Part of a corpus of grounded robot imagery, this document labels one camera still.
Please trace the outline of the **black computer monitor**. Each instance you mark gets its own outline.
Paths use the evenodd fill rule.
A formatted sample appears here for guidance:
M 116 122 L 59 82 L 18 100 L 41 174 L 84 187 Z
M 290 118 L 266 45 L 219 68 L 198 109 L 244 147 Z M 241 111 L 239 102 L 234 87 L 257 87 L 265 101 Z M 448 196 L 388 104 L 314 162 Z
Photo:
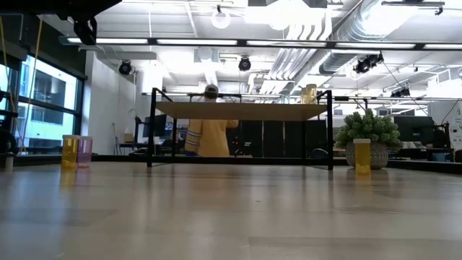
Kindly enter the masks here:
M 394 123 L 398 126 L 399 140 L 402 142 L 421 142 L 427 144 L 432 141 L 434 121 L 429 116 L 394 116 Z
M 163 137 L 165 135 L 165 126 L 167 122 L 167 116 L 165 114 L 157 115 L 154 117 L 154 135 L 156 137 Z M 146 117 L 144 121 L 143 137 L 149 136 L 149 124 L 150 117 Z

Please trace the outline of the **large window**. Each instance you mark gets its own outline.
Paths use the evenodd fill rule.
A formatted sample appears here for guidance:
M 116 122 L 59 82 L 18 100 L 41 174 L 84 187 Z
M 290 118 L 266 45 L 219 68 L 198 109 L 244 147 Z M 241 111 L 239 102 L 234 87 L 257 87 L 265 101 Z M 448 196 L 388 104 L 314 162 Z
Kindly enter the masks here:
M 0 110 L 18 113 L 12 133 L 23 155 L 60 153 L 81 126 L 83 81 L 32 56 L 0 56 Z

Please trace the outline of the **green artificial potted plant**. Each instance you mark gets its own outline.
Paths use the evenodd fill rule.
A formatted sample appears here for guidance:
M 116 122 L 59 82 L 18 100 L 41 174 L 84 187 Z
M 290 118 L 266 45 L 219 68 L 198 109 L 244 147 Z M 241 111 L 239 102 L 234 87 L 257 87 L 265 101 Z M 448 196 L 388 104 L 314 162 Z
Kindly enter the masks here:
M 335 136 L 335 145 L 346 150 L 346 161 L 355 168 L 355 139 L 371 141 L 371 169 L 380 170 L 388 164 L 388 151 L 402 148 L 398 125 L 389 116 L 375 116 L 368 108 L 364 115 L 354 112 L 344 118 L 344 125 Z

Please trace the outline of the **black cabinet row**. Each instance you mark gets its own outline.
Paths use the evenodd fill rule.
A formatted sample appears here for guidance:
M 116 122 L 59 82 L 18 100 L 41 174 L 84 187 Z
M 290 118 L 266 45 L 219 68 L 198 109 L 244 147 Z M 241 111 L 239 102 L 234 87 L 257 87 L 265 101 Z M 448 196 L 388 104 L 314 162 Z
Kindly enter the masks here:
M 237 128 L 227 130 L 227 142 L 234 157 L 301 158 L 303 144 L 306 157 L 328 157 L 324 120 L 304 125 L 300 121 L 241 121 Z

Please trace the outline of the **black equipment stand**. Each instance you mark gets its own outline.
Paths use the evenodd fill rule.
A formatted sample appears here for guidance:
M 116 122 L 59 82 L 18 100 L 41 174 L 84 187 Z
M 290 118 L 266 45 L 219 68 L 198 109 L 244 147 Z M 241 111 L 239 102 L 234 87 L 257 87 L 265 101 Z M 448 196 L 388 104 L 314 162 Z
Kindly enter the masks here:
M 0 155 L 18 153 L 17 142 L 12 133 L 12 123 L 17 117 L 18 113 L 0 110 Z

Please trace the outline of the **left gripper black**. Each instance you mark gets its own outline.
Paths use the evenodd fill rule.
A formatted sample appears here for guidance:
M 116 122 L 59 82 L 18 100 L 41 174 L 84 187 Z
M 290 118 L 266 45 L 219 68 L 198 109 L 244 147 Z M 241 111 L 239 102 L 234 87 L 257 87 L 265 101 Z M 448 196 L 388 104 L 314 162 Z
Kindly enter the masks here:
M 94 0 L 96 12 L 103 12 L 119 3 L 122 0 Z M 94 46 L 97 39 L 97 21 L 90 9 L 88 0 L 69 0 L 70 17 L 74 21 L 74 33 L 82 44 Z

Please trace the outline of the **person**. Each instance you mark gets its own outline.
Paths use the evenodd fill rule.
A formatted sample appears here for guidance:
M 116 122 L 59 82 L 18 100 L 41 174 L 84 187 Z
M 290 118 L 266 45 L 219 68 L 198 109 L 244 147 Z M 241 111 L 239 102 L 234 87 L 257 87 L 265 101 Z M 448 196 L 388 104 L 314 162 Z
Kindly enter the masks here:
M 227 130 L 238 127 L 238 120 L 190 119 L 185 139 L 187 156 L 229 157 Z

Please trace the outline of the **pink medicine bottle white cap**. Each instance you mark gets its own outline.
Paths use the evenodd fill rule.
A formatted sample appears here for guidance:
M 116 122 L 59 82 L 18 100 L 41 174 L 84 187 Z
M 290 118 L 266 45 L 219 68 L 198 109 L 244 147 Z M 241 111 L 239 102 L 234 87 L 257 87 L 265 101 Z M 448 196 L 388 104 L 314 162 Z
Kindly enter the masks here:
M 92 137 L 80 136 L 78 145 L 77 167 L 87 168 L 92 161 Z

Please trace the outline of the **silver ventilation duct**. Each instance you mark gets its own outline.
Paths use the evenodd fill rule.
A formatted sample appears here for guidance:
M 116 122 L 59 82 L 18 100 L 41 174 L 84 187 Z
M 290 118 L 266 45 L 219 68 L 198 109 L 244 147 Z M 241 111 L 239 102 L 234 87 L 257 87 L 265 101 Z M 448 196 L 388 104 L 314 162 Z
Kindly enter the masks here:
M 381 1 L 399 0 L 363 0 L 330 40 L 381 41 L 417 12 L 417 7 L 382 6 Z

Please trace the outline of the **long overhead light bar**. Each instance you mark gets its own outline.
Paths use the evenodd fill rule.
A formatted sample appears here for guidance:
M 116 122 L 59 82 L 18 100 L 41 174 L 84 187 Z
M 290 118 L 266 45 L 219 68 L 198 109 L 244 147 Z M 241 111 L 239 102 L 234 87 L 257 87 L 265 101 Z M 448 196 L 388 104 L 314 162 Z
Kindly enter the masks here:
M 238 48 L 295 48 L 361 51 L 462 51 L 462 43 L 402 43 L 332 40 L 248 40 L 211 38 L 98 38 L 105 46 L 211 46 Z

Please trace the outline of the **orange medicine bottle white cap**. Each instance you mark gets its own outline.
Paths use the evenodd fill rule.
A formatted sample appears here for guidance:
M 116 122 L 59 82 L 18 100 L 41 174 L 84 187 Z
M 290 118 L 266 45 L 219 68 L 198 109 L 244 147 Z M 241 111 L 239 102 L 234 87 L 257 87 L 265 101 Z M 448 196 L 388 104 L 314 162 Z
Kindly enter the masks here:
M 77 166 L 79 136 L 63 135 L 63 147 L 61 153 L 61 166 L 71 169 Z
M 371 157 L 369 139 L 355 139 L 354 155 L 355 155 L 355 173 L 357 176 L 370 177 L 371 175 Z

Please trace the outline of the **black aluminium table frame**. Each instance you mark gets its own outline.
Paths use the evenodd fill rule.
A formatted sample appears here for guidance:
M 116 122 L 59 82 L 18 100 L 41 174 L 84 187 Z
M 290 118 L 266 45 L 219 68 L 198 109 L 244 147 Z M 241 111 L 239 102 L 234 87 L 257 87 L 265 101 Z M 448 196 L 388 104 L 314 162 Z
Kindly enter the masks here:
M 113 163 L 145 163 L 147 159 L 142 156 L 125 155 L 93 155 L 93 162 Z M 36 166 L 59 164 L 59 155 L 25 155 L 13 159 L 14 166 Z M 284 165 L 284 166 L 310 166 L 324 170 L 333 170 L 335 167 L 346 166 L 345 159 L 301 159 L 301 158 L 249 158 L 249 157 L 153 157 L 153 163 L 161 164 L 216 164 L 216 165 Z M 389 168 L 402 170 L 415 170 L 433 173 L 444 173 L 462 176 L 462 164 L 456 162 L 427 162 L 410 160 L 389 160 Z

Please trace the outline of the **dark office desk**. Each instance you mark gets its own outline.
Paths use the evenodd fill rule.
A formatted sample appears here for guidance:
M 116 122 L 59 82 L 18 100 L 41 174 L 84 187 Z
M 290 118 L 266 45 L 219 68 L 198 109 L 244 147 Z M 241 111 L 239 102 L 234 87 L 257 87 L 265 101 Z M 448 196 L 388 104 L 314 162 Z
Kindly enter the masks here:
M 448 148 L 402 148 L 389 152 L 392 160 L 424 160 L 433 162 L 454 162 L 452 149 Z

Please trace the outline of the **wooden shelf black metal legs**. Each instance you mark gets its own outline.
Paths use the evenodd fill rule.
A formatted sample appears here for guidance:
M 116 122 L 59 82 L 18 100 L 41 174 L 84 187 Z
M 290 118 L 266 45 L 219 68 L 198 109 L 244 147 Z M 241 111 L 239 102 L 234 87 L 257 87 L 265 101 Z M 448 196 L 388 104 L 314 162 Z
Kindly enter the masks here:
M 317 100 L 326 98 L 325 105 L 317 104 L 260 104 L 260 103 L 176 103 L 162 90 L 154 87 L 148 94 L 150 96 L 150 124 L 148 136 L 147 166 L 152 165 L 154 148 L 154 116 L 159 110 L 164 114 L 178 119 L 222 119 L 240 121 L 300 121 L 303 125 L 306 121 L 326 112 L 328 157 L 334 158 L 333 138 L 333 95 L 332 91 L 326 90 L 317 95 Z M 175 140 L 172 140 L 171 156 L 176 156 Z M 302 145 L 301 159 L 306 157 L 305 145 Z

